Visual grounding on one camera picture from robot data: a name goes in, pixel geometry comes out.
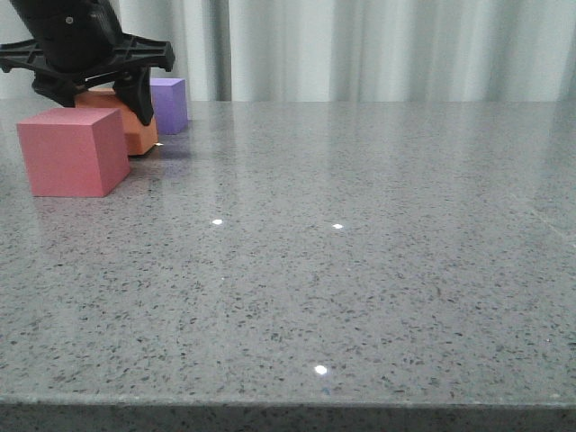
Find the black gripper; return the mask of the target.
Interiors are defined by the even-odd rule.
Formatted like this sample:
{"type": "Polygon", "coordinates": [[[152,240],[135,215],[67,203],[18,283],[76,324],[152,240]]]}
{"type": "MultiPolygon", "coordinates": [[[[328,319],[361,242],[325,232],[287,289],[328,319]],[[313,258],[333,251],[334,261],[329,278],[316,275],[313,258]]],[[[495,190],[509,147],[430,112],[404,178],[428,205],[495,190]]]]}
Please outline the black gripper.
{"type": "Polygon", "coordinates": [[[12,1],[31,34],[1,46],[1,70],[28,69],[35,93],[63,107],[93,86],[112,83],[116,96],[144,126],[151,124],[150,70],[172,70],[168,41],[122,31],[108,1],[12,1]]]}

